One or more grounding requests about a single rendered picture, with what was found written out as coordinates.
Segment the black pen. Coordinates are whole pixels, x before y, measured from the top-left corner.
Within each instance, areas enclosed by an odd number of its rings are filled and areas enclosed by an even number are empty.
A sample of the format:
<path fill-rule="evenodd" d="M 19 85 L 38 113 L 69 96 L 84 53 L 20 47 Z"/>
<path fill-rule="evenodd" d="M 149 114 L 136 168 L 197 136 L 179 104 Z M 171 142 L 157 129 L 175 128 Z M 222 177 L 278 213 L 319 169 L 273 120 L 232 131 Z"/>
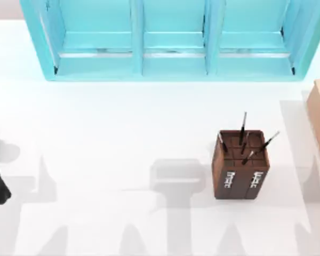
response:
<path fill-rule="evenodd" d="M 228 147 L 227 147 L 226 143 L 224 142 L 224 139 L 223 139 L 222 134 L 220 132 L 218 133 L 218 137 L 219 137 L 220 143 L 222 145 L 223 151 L 227 154 Z"/>
<path fill-rule="evenodd" d="M 244 140 L 246 118 L 247 118 L 247 112 L 245 111 L 244 116 L 243 116 L 243 122 L 242 122 L 241 130 L 240 130 L 240 134 L 239 134 L 239 145 L 240 146 L 243 144 L 243 140 Z"/>
<path fill-rule="evenodd" d="M 243 145 L 242 145 L 241 155 L 244 155 L 245 148 L 246 148 L 247 143 L 248 143 L 249 135 L 250 135 L 250 131 L 248 131 L 247 134 L 246 134 L 245 141 L 243 142 Z"/>
<path fill-rule="evenodd" d="M 280 131 L 277 131 L 270 139 L 268 139 L 257 151 L 257 154 L 263 152 L 267 146 L 280 134 Z"/>
<path fill-rule="evenodd" d="M 245 165 L 251 157 L 254 155 L 254 151 L 252 150 L 243 160 L 242 160 L 242 165 Z"/>

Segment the brown wooden pen holder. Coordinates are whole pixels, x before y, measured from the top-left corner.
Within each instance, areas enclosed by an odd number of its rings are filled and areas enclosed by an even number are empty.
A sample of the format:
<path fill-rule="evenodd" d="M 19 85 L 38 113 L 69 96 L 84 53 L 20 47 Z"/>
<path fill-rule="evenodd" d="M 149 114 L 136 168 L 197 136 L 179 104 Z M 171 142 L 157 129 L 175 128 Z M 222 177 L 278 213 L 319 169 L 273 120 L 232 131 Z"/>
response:
<path fill-rule="evenodd" d="M 228 147 L 228 153 L 223 151 L 219 137 L 215 143 L 212 158 L 212 180 L 216 199 L 256 199 L 270 169 L 267 150 L 257 154 L 265 143 L 264 134 L 260 130 L 250 131 L 244 155 L 239 145 L 239 130 L 221 130 L 220 133 Z M 242 160 L 251 152 L 254 155 L 245 164 Z"/>

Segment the light blue rack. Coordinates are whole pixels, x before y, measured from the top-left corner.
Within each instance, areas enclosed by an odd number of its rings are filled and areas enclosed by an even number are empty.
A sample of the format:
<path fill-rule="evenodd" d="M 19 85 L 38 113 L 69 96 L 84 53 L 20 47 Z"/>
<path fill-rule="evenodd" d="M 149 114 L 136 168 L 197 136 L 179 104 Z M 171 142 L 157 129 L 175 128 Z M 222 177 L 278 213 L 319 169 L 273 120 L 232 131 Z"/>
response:
<path fill-rule="evenodd" d="M 300 81 L 320 0 L 19 0 L 48 81 Z"/>

